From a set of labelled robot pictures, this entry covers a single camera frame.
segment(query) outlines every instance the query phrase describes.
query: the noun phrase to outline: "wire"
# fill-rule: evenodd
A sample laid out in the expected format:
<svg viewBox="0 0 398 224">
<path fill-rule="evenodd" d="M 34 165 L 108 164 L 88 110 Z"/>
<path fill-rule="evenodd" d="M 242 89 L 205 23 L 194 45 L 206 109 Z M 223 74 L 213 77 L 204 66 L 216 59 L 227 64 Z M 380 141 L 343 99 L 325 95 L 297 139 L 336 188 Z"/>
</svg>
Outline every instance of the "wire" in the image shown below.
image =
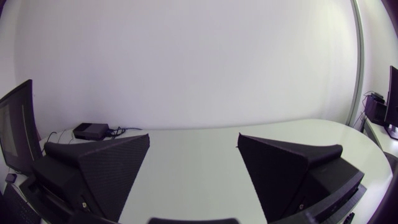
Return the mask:
<svg viewBox="0 0 398 224">
<path fill-rule="evenodd" d="M 57 143 L 59 143 L 59 142 L 60 142 L 60 139 L 61 139 L 61 137 L 62 137 L 62 135 L 63 135 L 63 133 L 64 133 L 65 131 L 66 131 L 66 129 L 62 131 L 62 133 L 61 133 L 61 135 L 60 135 L 60 138 L 58 138 L 58 141 L 57 141 Z"/>
<path fill-rule="evenodd" d="M 72 139 L 69 141 L 68 144 L 70 144 L 70 142 L 72 142 L 72 140 L 73 140 L 73 132 L 72 132 L 71 136 L 72 136 Z"/>
<path fill-rule="evenodd" d="M 372 90 L 371 91 L 367 91 L 366 93 L 363 94 L 363 96 L 366 96 L 366 94 L 368 94 L 368 93 L 375 93 L 375 91 L 372 91 Z"/>
<path fill-rule="evenodd" d="M 19 190 L 19 187 L 17 187 L 15 184 L 11 184 L 11 185 L 14 186 L 14 188 L 17 189 L 17 190 L 19 191 L 20 195 L 25 199 L 26 203 L 29 203 L 29 202 L 27 201 L 27 199 L 25 198 L 24 194 L 21 192 L 21 190 Z"/>
<path fill-rule="evenodd" d="M 141 129 L 141 128 L 123 128 L 123 129 L 125 129 L 125 130 L 134 129 L 134 130 L 140 130 L 140 131 L 142 131 L 142 129 Z"/>
<path fill-rule="evenodd" d="M 111 129 L 109 128 L 107 132 L 105 133 L 106 137 L 110 137 L 112 139 L 115 139 L 116 137 L 124 134 L 127 130 L 129 129 L 135 129 L 135 130 L 142 130 L 141 128 L 121 128 L 120 126 L 117 129 Z"/>
<path fill-rule="evenodd" d="M 365 113 L 365 111 L 362 111 L 362 113 L 360 114 L 360 116 L 358 117 L 358 119 L 355 121 L 353 128 L 355 127 L 355 124 L 359 121 L 359 119 L 362 117 L 363 113 Z"/>
<path fill-rule="evenodd" d="M 49 135 L 49 138 L 47 139 L 47 141 L 45 143 L 47 143 L 50 140 L 50 137 L 52 134 L 56 134 L 56 132 L 55 131 L 51 132 L 51 134 Z"/>
</svg>

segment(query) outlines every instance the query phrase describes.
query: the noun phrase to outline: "black object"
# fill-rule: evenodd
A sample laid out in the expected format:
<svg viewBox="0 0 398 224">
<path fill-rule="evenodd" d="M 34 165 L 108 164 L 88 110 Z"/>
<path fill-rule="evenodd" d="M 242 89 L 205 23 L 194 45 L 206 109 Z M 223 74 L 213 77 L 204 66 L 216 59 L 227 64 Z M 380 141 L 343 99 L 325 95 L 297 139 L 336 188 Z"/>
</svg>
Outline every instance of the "black object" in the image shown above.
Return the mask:
<svg viewBox="0 0 398 224">
<path fill-rule="evenodd" d="M 0 194 L 0 220 L 2 223 L 15 222 L 15 218 L 13 217 L 10 208 L 7 206 L 2 194 Z"/>
<path fill-rule="evenodd" d="M 13 183 L 15 183 L 16 179 L 17 179 L 17 174 L 7 174 L 6 182 L 13 184 Z"/>
<path fill-rule="evenodd" d="M 223 220 L 166 220 L 161 218 L 151 218 L 148 224 L 239 224 L 234 218 L 227 218 Z"/>
<path fill-rule="evenodd" d="M 238 148 L 269 223 L 325 221 L 356 193 L 364 175 L 340 157 L 340 145 L 306 146 L 240 134 Z"/>
<path fill-rule="evenodd" d="M 392 169 L 392 180 L 368 224 L 398 223 L 398 158 L 386 152 L 384 154 Z"/>
<path fill-rule="evenodd" d="M 353 221 L 355 213 L 351 212 L 344 220 L 343 224 L 350 224 Z"/>
<path fill-rule="evenodd" d="M 0 100 L 0 147 L 7 166 L 22 174 L 41 158 L 32 102 L 32 80 L 20 84 Z"/>
<path fill-rule="evenodd" d="M 387 106 L 384 100 L 376 95 L 367 96 L 365 105 L 365 114 L 370 121 L 375 124 L 384 126 L 384 118 L 386 117 Z"/>
<path fill-rule="evenodd" d="M 68 224 L 117 224 L 111 220 L 101 218 L 92 213 L 86 213 L 77 210 L 69 219 Z"/>
<path fill-rule="evenodd" d="M 41 218 L 15 191 L 11 184 L 7 184 L 4 191 L 4 201 L 11 212 L 13 223 L 39 224 Z"/>
<path fill-rule="evenodd" d="M 77 139 L 100 141 L 106 137 L 108 124 L 81 123 L 73 130 Z"/>
<path fill-rule="evenodd" d="M 398 70 L 390 66 L 390 87 L 387 98 L 387 113 L 384 129 L 390 138 L 398 140 Z"/>
<path fill-rule="evenodd" d="M 149 148 L 148 134 L 84 144 L 44 145 L 33 175 L 20 188 L 50 223 L 67 223 L 75 210 L 117 222 Z"/>
</svg>

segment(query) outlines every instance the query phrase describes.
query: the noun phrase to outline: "cable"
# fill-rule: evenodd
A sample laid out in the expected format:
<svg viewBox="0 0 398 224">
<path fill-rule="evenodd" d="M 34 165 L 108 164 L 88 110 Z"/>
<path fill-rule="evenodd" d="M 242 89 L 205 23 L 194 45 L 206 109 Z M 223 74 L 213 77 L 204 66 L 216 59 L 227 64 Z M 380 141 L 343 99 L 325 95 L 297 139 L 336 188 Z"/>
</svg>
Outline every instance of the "cable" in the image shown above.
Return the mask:
<svg viewBox="0 0 398 224">
<path fill-rule="evenodd" d="M 366 96 L 366 94 L 371 93 L 371 92 L 375 93 L 375 91 L 371 90 L 371 91 L 367 91 L 366 93 L 364 93 L 363 96 Z"/>
<path fill-rule="evenodd" d="M 365 111 L 362 111 L 362 113 L 360 114 L 360 116 L 358 117 L 358 119 L 355 121 L 353 128 L 355 127 L 355 124 L 359 121 L 359 119 L 362 117 L 363 113 L 365 113 Z"/>
<path fill-rule="evenodd" d="M 72 136 L 72 139 L 69 141 L 68 144 L 70 144 L 70 142 L 72 142 L 72 140 L 73 140 L 73 132 L 72 132 L 71 136 Z"/>
<path fill-rule="evenodd" d="M 135 130 L 142 130 L 141 128 L 121 128 L 120 126 L 117 129 L 111 129 L 109 128 L 107 132 L 105 133 L 106 137 L 115 139 L 116 137 L 124 134 L 127 130 L 129 129 L 135 129 Z"/>
<path fill-rule="evenodd" d="M 56 134 L 56 132 L 55 131 L 51 132 L 51 134 L 49 135 L 49 138 L 47 139 L 47 141 L 45 143 L 47 143 L 50 140 L 50 137 L 52 134 Z"/>
<path fill-rule="evenodd" d="M 59 142 L 60 142 L 60 139 L 61 139 L 61 137 L 62 137 L 62 135 L 63 135 L 63 133 L 64 133 L 65 131 L 66 131 L 66 129 L 62 131 L 62 133 L 61 133 L 61 135 L 60 135 L 60 138 L 58 138 L 58 141 L 57 141 L 57 143 L 59 143 Z"/>
<path fill-rule="evenodd" d="M 142 131 L 141 128 L 123 128 L 123 129 L 125 129 L 125 130 L 134 129 L 134 130 L 140 130 L 140 131 Z"/>
</svg>

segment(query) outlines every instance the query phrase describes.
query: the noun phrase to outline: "black equipment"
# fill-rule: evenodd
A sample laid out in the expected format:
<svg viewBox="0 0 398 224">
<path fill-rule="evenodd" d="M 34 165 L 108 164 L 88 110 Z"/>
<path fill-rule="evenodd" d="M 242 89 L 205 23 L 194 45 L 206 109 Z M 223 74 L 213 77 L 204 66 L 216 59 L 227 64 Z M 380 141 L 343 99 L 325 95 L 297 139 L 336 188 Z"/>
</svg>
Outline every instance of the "black equipment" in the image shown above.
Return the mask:
<svg viewBox="0 0 398 224">
<path fill-rule="evenodd" d="M 41 158 L 32 102 L 32 80 L 20 84 L 0 100 L 0 146 L 7 166 L 22 174 Z"/>
<path fill-rule="evenodd" d="M 384 100 L 382 97 L 378 96 L 376 93 L 372 93 L 366 97 L 365 114 L 370 121 L 384 126 L 386 111 L 387 106 L 384 105 Z"/>
<path fill-rule="evenodd" d="M 81 123 L 73 130 L 77 139 L 100 141 L 106 137 L 108 124 Z"/>
<path fill-rule="evenodd" d="M 46 156 L 20 188 L 50 223 L 68 223 L 76 210 L 119 220 L 149 148 L 149 135 L 84 144 L 48 142 Z"/>
<path fill-rule="evenodd" d="M 238 148 L 269 223 L 338 222 L 364 193 L 359 187 L 364 174 L 340 157 L 340 145 L 306 146 L 240 134 Z M 333 217 L 340 208 L 345 211 Z"/>
<path fill-rule="evenodd" d="M 387 98 L 387 113 L 384 129 L 390 138 L 398 140 L 398 69 L 390 66 L 390 87 Z"/>
<path fill-rule="evenodd" d="M 24 199 L 15 191 L 11 184 L 7 184 L 4 191 L 4 201 L 11 215 L 13 223 L 39 224 L 41 218 L 31 209 Z"/>
</svg>

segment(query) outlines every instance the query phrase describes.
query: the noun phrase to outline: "desk surface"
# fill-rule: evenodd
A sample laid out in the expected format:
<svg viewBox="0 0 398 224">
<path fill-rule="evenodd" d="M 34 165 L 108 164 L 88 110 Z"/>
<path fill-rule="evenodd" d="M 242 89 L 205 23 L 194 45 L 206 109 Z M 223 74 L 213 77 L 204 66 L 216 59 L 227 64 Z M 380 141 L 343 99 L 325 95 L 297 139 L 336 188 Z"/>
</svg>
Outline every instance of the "desk surface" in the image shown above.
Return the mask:
<svg viewBox="0 0 398 224">
<path fill-rule="evenodd" d="M 50 141 L 68 144 L 72 131 Z M 129 130 L 122 137 L 149 133 L 150 148 L 124 206 L 121 223 L 152 217 L 207 220 L 235 217 L 266 223 L 250 176 L 238 151 L 238 134 L 316 146 L 341 144 L 342 158 L 365 173 L 368 189 L 354 207 L 353 223 L 367 223 L 392 179 L 382 151 L 355 129 L 307 119 L 221 129 Z M 86 142 L 75 139 L 72 143 Z"/>
<path fill-rule="evenodd" d="M 369 119 L 365 121 L 371 128 L 371 131 L 376 138 L 377 144 L 384 152 L 388 152 L 398 157 L 398 141 L 390 138 L 383 126 L 372 123 Z"/>
</svg>

